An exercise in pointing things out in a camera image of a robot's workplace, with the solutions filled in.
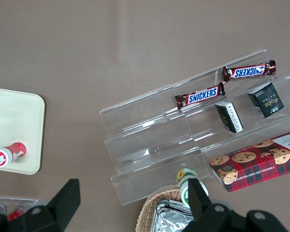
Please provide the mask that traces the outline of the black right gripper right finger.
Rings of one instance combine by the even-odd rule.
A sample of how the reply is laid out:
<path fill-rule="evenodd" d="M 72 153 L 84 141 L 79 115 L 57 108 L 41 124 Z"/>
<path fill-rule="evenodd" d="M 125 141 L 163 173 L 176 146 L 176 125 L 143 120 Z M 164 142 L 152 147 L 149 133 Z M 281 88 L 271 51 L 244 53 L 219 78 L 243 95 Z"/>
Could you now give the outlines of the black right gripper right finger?
<path fill-rule="evenodd" d="M 185 232 L 286 232 L 271 213 L 251 210 L 246 217 L 221 203 L 212 203 L 197 179 L 188 180 L 188 202 L 194 220 Z"/>

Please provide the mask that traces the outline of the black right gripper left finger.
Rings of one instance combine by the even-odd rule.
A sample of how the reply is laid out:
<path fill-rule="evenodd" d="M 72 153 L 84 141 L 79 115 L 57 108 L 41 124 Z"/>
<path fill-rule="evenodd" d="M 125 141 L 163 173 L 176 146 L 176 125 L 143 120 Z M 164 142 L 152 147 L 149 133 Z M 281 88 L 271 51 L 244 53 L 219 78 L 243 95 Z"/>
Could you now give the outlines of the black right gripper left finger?
<path fill-rule="evenodd" d="M 81 203 L 79 179 L 70 179 L 46 205 L 8 221 L 0 215 L 0 232 L 63 232 Z"/>

